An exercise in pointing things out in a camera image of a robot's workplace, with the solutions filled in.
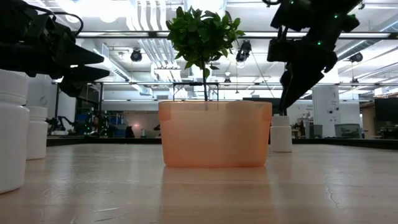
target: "workbench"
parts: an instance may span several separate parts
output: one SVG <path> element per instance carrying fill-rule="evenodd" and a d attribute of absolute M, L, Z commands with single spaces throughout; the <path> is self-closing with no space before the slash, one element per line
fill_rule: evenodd
<path fill-rule="evenodd" d="M 76 144 L 27 161 L 0 223 L 396 223 L 398 152 L 296 144 L 265 167 L 164 167 L 160 144 Z"/>

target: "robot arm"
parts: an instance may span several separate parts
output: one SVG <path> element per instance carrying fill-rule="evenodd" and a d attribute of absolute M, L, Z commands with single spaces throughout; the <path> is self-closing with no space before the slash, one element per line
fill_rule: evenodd
<path fill-rule="evenodd" d="M 361 0 L 263 0 L 268 6 L 280 6 L 271 22 L 279 30 L 269 43 L 267 60 L 285 62 L 281 111 L 288 108 L 317 84 L 337 62 L 335 44 L 342 32 L 351 32 L 359 21 L 348 13 Z M 287 30 L 300 32 L 309 28 L 301 40 L 288 40 Z"/>
<path fill-rule="evenodd" d="M 80 94 L 84 85 L 109 75 L 109 71 L 85 66 L 101 63 L 104 58 L 77 45 L 69 27 L 56 22 L 56 14 L 22 0 L 0 1 L 0 52 L 7 57 L 0 61 L 0 69 L 50 75 L 64 78 L 60 84 L 63 92 L 71 97 Z"/>

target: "pillar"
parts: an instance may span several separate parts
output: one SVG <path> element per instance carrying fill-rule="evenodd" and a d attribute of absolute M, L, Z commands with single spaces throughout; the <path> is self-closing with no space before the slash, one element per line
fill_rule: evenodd
<path fill-rule="evenodd" d="M 323 126 L 323 137 L 335 137 L 335 124 L 341 123 L 337 86 L 316 86 L 312 90 L 314 124 Z"/>
<path fill-rule="evenodd" d="M 58 116 L 65 116 L 71 122 L 74 122 L 75 112 L 76 112 L 76 98 L 70 97 L 66 95 L 64 92 L 61 92 L 58 102 Z M 72 129 L 72 126 L 69 125 L 66 121 L 63 121 L 63 125 L 65 126 L 66 130 Z"/>

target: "spotlight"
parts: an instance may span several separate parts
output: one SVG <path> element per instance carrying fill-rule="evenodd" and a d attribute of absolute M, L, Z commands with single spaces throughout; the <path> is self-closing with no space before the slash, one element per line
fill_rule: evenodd
<path fill-rule="evenodd" d="M 140 62 L 142 60 L 141 49 L 134 49 L 130 58 L 133 62 Z"/>
<path fill-rule="evenodd" d="M 354 55 L 351 56 L 348 60 L 349 60 L 351 63 L 354 63 L 354 62 L 362 62 L 362 60 L 363 60 L 363 55 L 362 55 L 361 52 L 360 52 L 360 53 L 354 54 Z"/>
<path fill-rule="evenodd" d="M 240 50 L 236 54 L 236 61 L 237 62 L 244 62 L 250 56 L 251 51 L 251 44 L 249 40 L 244 40 Z"/>

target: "ceiling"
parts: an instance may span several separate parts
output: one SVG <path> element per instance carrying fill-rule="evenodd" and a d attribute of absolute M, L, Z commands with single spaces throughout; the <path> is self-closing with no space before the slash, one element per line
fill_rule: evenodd
<path fill-rule="evenodd" d="M 136 0 L 73 0 L 75 2 L 83 1 L 94 1 L 92 9 L 87 11 L 77 11 L 83 14 L 82 18 L 85 22 L 83 31 L 127 31 L 130 30 L 126 24 L 126 16 L 129 14 L 137 13 L 137 17 L 140 18 L 138 24 L 141 24 L 140 29 L 144 27 L 141 21 L 143 14 L 142 6 L 146 4 L 146 22 L 148 23 L 149 30 L 154 30 L 154 27 L 150 24 L 150 4 L 155 2 L 156 5 L 156 18 L 157 26 L 161 28 L 160 17 L 160 2 L 165 1 L 165 18 L 171 19 L 175 17 L 175 10 L 179 6 L 183 6 L 182 0 L 148 0 L 140 1 L 137 0 L 137 8 L 131 9 L 131 2 Z M 54 11 L 71 11 L 74 13 L 74 8 L 71 8 L 68 3 L 72 0 L 28 0 L 29 4 L 34 4 L 41 7 L 47 7 Z M 380 32 L 386 26 L 392 24 L 394 21 L 398 21 L 398 1 L 395 0 L 365 0 L 365 8 L 359 10 L 358 8 L 353 10 L 356 17 L 361 22 L 361 25 L 357 27 L 354 32 Z M 227 0 L 226 10 L 231 14 L 232 18 L 241 18 L 241 25 L 239 29 L 243 31 L 275 31 L 270 27 L 270 23 L 274 14 L 277 10 L 277 6 L 267 7 L 262 3 L 261 0 Z M 104 15 L 113 16 L 115 20 L 113 22 L 103 22 L 105 19 Z M 71 23 L 66 17 L 61 17 L 61 21 L 66 23 L 72 29 L 77 29 L 79 23 Z M 109 48 L 109 58 L 116 62 L 122 67 L 124 71 L 127 71 L 137 82 L 153 82 L 156 81 L 151 73 L 151 65 L 153 62 L 147 55 L 142 42 L 138 39 L 93 39 L 97 49 L 100 49 L 103 44 Z M 284 71 L 283 63 L 270 63 L 267 61 L 267 51 L 269 40 L 266 39 L 252 39 L 252 54 L 246 60 L 244 65 L 237 65 L 234 55 L 230 55 L 228 58 L 222 57 L 219 61 L 215 62 L 219 70 L 214 70 L 210 82 L 223 82 L 225 73 L 229 72 L 231 80 L 236 81 L 235 77 L 238 77 L 238 82 L 262 82 L 267 80 L 268 82 L 278 82 L 280 76 Z M 358 44 L 362 40 L 339 40 L 336 43 L 336 52 L 342 52 L 349 49 L 355 44 Z M 360 77 L 361 75 L 368 74 L 368 77 L 361 80 L 364 83 L 376 83 L 376 82 L 398 82 L 398 64 L 395 67 L 395 63 L 398 62 L 398 40 L 382 40 L 368 48 L 361 50 L 364 59 L 360 63 L 351 64 L 345 60 L 341 60 L 336 64 L 338 70 L 338 81 L 336 82 L 349 82 L 352 77 Z M 160 53 L 163 58 L 166 58 L 165 52 L 162 50 L 162 46 L 159 42 L 155 41 L 155 47 L 160 49 Z M 142 49 L 142 60 L 140 62 L 132 62 L 130 54 L 134 48 Z M 234 46 L 232 52 L 235 52 L 238 46 Z M 177 65 L 184 68 L 185 61 L 177 60 Z M 180 73 L 181 79 L 192 78 L 193 72 L 190 70 L 182 70 Z M 115 80 L 112 76 L 106 80 Z M 363 93 L 375 89 L 376 87 L 362 88 Z"/>

